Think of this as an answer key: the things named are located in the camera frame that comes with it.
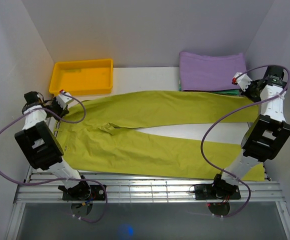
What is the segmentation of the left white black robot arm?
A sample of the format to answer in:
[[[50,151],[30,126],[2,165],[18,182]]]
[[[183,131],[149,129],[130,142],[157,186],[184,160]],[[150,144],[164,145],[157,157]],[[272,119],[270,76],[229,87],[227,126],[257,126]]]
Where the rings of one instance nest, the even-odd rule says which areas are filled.
[[[52,173],[61,179],[62,185],[58,189],[62,192],[74,199],[88,199],[92,194],[91,187],[84,181],[85,177],[64,160],[64,151],[47,124],[48,118],[62,119],[69,113],[68,105],[74,100],[73,96],[61,90],[48,103],[39,92],[30,91],[24,98],[26,104],[22,114],[25,122],[14,138],[27,161],[34,169]]]

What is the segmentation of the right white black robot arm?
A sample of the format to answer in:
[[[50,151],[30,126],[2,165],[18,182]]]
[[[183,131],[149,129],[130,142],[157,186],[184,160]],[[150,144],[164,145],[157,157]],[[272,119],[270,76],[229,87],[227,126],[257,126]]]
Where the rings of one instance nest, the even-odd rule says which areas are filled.
[[[234,75],[232,84],[238,85],[249,100],[265,107],[245,133],[239,156],[214,177],[210,191],[215,198],[229,199],[237,194],[239,181],[253,167],[273,160],[290,137],[290,124],[284,116],[285,72],[282,66],[270,65],[258,80],[241,72]]]

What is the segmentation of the yellow-green trousers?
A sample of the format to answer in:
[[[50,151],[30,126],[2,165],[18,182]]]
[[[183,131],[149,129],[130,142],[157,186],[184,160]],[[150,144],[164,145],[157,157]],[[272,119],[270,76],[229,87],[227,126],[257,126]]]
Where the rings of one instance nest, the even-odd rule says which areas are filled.
[[[207,92],[139,91],[87,100],[54,131],[76,170],[212,179],[240,154],[238,144],[143,133],[142,129],[253,122],[259,109],[245,97]]]

